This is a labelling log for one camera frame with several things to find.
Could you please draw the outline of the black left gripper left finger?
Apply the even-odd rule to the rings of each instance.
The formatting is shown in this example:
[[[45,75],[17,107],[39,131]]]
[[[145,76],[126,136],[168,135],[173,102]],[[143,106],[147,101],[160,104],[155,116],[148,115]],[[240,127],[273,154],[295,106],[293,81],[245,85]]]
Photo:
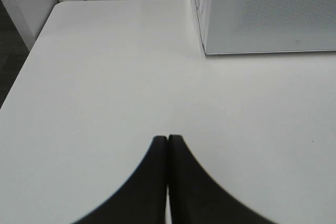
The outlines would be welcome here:
[[[128,180],[76,223],[165,223],[167,138],[156,136]]]

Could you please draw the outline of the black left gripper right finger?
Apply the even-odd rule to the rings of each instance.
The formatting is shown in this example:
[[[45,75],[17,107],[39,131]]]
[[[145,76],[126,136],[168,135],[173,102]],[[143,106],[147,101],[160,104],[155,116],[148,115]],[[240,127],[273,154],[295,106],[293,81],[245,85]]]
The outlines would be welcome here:
[[[168,185],[173,223],[265,223],[223,190],[197,162],[180,135],[168,139]]]

